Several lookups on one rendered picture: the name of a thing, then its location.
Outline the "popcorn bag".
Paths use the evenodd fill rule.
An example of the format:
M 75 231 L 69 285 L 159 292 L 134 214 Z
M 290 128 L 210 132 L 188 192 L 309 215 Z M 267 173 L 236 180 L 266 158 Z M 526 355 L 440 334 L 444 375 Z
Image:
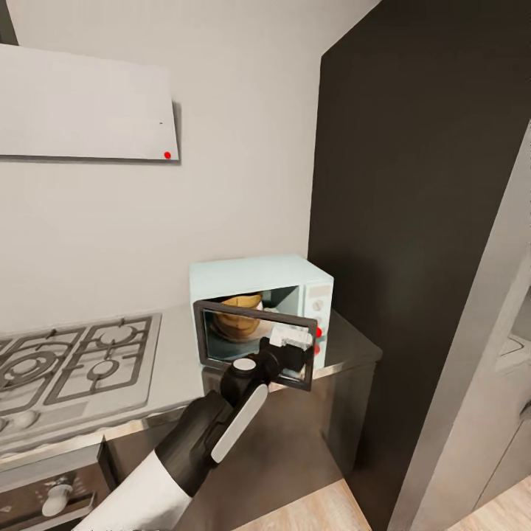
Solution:
M 253 291 L 251 293 L 239 293 L 231 296 L 215 297 L 217 303 L 224 305 L 235 305 L 250 309 L 261 310 L 263 307 L 262 299 L 263 290 Z

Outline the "microwave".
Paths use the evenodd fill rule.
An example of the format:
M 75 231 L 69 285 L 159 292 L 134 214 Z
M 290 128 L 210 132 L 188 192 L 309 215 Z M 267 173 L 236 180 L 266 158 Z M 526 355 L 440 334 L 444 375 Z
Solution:
M 334 277 L 297 253 L 189 265 L 190 304 L 198 362 L 228 369 L 259 353 L 274 325 L 306 330 L 310 346 L 328 332 Z M 261 310 L 224 305 L 215 297 L 263 290 Z M 311 391 L 313 363 L 300 372 L 284 368 L 273 382 Z

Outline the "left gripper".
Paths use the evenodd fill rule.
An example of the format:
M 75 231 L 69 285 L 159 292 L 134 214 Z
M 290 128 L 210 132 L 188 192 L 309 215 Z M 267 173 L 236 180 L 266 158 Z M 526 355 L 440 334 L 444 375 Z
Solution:
M 259 343 L 259 353 L 269 353 L 278 366 L 278 374 L 284 368 L 300 372 L 303 365 L 309 366 L 313 360 L 314 346 L 308 345 L 307 348 L 298 344 L 288 343 L 287 346 L 272 346 L 269 344 L 269 337 L 262 337 Z

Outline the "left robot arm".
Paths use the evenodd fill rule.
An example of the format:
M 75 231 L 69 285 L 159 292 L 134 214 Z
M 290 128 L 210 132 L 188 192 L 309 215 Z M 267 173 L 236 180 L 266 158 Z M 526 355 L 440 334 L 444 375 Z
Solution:
M 271 337 L 260 339 L 258 354 L 225 369 L 221 395 L 211 390 L 192 401 L 179 424 L 72 531 L 173 531 L 209 471 L 260 410 L 277 374 L 284 368 L 300 372 L 312 363 L 310 343 L 306 330 L 274 325 Z

